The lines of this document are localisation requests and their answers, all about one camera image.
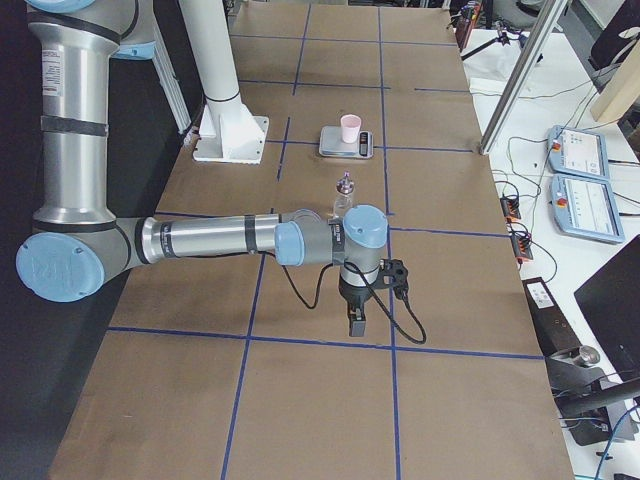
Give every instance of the cardboard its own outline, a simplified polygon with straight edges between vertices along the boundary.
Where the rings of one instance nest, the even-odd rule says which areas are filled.
[[[469,90],[458,47],[387,43],[382,47],[382,55],[384,86],[393,91]],[[420,58],[432,60],[417,61]]]
[[[387,146],[478,150],[482,135],[469,93],[391,90],[385,112]]]
[[[242,102],[253,115],[269,118],[267,141],[284,140],[292,109],[291,85],[240,82]]]
[[[293,99],[289,140],[320,140],[325,125],[340,125],[340,117],[354,113],[362,129],[373,132],[373,143],[382,144],[382,106],[377,88],[342,88],[299,85]]]
[[[242,165],[196,162],[192,151],[184,149],[157,211],[213,216],[269,213],[280,153],[280,145],[267,143],[259,165]]]
[[[308,38],[378,41],[378,11],[340,6],[314,6],[309,16]]]
[[[238,12],[230,33],[232,36],[302,38],[308,14],[309,5],[247,1]]]
[[[51,480],[219,475],[244,342],[109,332]]]
[[[300,293],[309,303],[313,301],[320,268],[311,265],[289,269]],[[338,278],[339,267],[327,271],[318,307],[307,310],[295,297],[282,269],[275,262],[268,261],[262,278],[253,334],[320,342],[389,345],[389,320],[373,300],[365,306],[365,336],[349,337],[347,303],[338,293]],[[381,296],[388,304],[388,293],[381,292]]]
[[[302,41],[289,38],[232,37],[238,79],[294,82]]]
[[[386,42],[456,44],[449,12],[437,8],[380,9],[382,39]]]
[[[389,150],[387,175],[393,227],[506,234],[487,157]]]
[[[247,369],[228,479],[394,478],[388,352],[255,342]]]
[[[429,348],[541,355],[508,239],[394,231],[391,252],[409,270],[411,307]],[[400,302],[395,311],[413,327]]]
[[[321,85],[380,86],[377,43],[307,40],[299,81]]]
[[[573,478],[544,362],[397,357],[403,479]]]
[[[310,208],[323,218],[331,218],[336,183],[348,170],[355,182],[358,204],[374,205],[385,211],[384,164],[376,152],[369,160],[321,157],[313,145],[287,145],[280,182],[276,187],[275,208],[291,212]]]
[[[244,335],[259,256],[167,260],[131,272],[111,325]]]
[[[464,89],[448,21],[439,9],[246,3],[232,43],[243,101],[271,120],[262,162],[195,163],[184,149],[158,206],[326,217],[348,169],[357,202],[390,204],[390,253],[409,269],[427,346],[392,337],[374,301],[366,336],[348,337],[337,268],[313,311],[272,258],[138,268],[52,479],[570,478],[488,161],[473,153],[471,95],[415,91]],[[321,128],[345,113],[373,131],[371,160],[317,154]],[[320,268],[290,270],[308,300]],[[415,333],[397,301],[394,314]]]

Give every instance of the silver metal cylinder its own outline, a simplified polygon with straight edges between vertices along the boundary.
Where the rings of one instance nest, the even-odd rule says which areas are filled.
[[[378,278],[378,270],[380,267],[380,259],[383,255],[383,248],[365,248],[358,245],[347,236],[345,262],[350,262],[358,266],[364,274],[367,282],[373,283]],[[364,282],[358,273],[352,271],[353,268],[348,266],[340,267],[340,276],[342,279],[356,287],[363,287]]]
[[[279,221],[275,214],[175,222],[148,218],[142,229],[144,255],[155,263],[163,258],[273,250]]]
[[[53,76],[43,76],[45,117],[106,125],[109,57],[118,45],[53,23],[30,23],[29,28],[42,43],[43,65],[53,61],[43,66]],[[77,225],[115,221],[106,205],[106,136],[46,131],[44,162],[45,204],[34,220]]]

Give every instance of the white pillar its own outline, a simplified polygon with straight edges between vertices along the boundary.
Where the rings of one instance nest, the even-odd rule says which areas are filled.
[[[196,160],[260,163],[269,121],[242,103],[222,0],[180,0],[207,105]]]

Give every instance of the glass bottle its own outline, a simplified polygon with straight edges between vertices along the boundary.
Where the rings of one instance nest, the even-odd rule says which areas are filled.
[[[344,177],[336,184],[336,200],[333,202],[333,218],[343,218],[347,210],[355,206],[354,190],[355,183],[349,176],[349,172],[344,172]]]

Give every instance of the pink cup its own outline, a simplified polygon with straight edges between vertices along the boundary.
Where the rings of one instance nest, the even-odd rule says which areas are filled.
[[[361,126],[362,120],[357,115],[343,115],[340,118],[342,141],[344,143],[354,143],[358,140]]]

